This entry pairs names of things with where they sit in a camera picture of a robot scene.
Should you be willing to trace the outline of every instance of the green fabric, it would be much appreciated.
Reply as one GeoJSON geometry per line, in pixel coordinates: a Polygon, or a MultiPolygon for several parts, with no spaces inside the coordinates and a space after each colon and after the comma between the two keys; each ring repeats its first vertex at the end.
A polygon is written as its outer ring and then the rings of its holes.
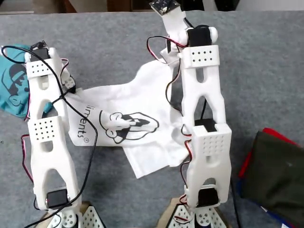
{"type": "Polygon", "coordinates": [[[241,195],[304,227],[304,149],[259,132],[241,195]]]}

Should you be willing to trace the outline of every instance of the gray carpet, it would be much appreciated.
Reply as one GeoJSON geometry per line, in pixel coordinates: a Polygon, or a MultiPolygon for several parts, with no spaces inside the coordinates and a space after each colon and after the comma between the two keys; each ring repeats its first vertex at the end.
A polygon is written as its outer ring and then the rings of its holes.
{"type": "MultiPolygon", "coordinates": [[[[192,12],[188,18],[194,25],[218,29],[221,89],[233,132],[234,181],[263,127],[303,145],[304,12],[192,12]]],[[[146,39],[165,35],[161,18],[154,13],[0,16],[0,28],[1,44],[45,39],[61,57],[69,58],[69,71],[83,88],[129,82],[142,64],[152,60],[146,39]]],[[[181,85],[175,89],[177,102],[181,85]]],[[[21,228],[42,215],[32,207],[32,186],[21,166],[20,136],[27,132],[22,120],[0,112],[2,228],[21,228]]],[[[74,147],[70,140],[68,148],[81,184],[90,148],[74,147]]],[[[108,228],[150,228],[182,189],[179,168],[164,168],[137,180],[121,148],[100,147],[83,200],[95,205],[108,228]]],[[[237,204],[244,228],[280,227],[253,203],[237,198],[237,204]]],[[[231,197],[220,208],[237,227],[231,197]]]]}

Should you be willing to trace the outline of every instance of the red fabric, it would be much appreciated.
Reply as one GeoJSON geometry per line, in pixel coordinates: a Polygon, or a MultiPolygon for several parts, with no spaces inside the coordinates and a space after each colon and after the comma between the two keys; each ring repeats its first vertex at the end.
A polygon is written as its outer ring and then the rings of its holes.
{"type": "MultiPolygon", "coordinates": [[[[285,142],[288,142],[288,143],[291,143],[293,145],[297,145],[295,142],[291,141],[290,139],[286,138],[285,136],[283,136],[282,134],[280,134],[279,132],[276,132],[275,130],[271,129],[271,128],[264,128],[263,129],[263,132],[269,134],[269,135],[272,135],[278,139],[281,139],[285,142]]],[[[246,169],[249,165],[249,162],[250,162],[250,158],[251,158],[251,155],[252,155],[252,151],[249,152],[249,154],[247,155],[246,159],[245,159],[245,162],[241,168],[241,171],[238,173],[238,177],[239,178],[243,178],[244,177],[244,174],[246,172],[246,169]]]]}

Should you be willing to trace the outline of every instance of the printed logo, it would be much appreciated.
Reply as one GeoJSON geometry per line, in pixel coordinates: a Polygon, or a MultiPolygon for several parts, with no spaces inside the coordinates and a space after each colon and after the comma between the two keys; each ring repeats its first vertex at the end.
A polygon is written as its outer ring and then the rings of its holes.
{"type": "Polygon", "coordinates": [[[124,140],[139,140],[149,133],[153,133],[159,127],[159,122],[143,113],[122,114],[113,113],[110,118],[99,114],[99,122],[109,138],[116,144],[124,140]]]}

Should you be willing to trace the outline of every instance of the teal cloth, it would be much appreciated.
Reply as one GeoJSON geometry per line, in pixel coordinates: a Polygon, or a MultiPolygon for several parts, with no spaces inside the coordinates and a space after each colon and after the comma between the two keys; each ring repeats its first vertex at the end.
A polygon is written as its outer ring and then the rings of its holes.
{"type": "MultiPolygon", "coordinates": [[[[15,45],[29,49],[27,45],[15,45]]],[[[12,48],[5,49],[7,56],[24,62],[24,52],[12,48]]],[[[29,105],[29,82],[26,68],[23,64],[16,64],[0,55],[0,108],[12,115],[24,118],[29,105]]],[[[48,103],[44,109],[47,113],[52,108],[48,103]]]]}

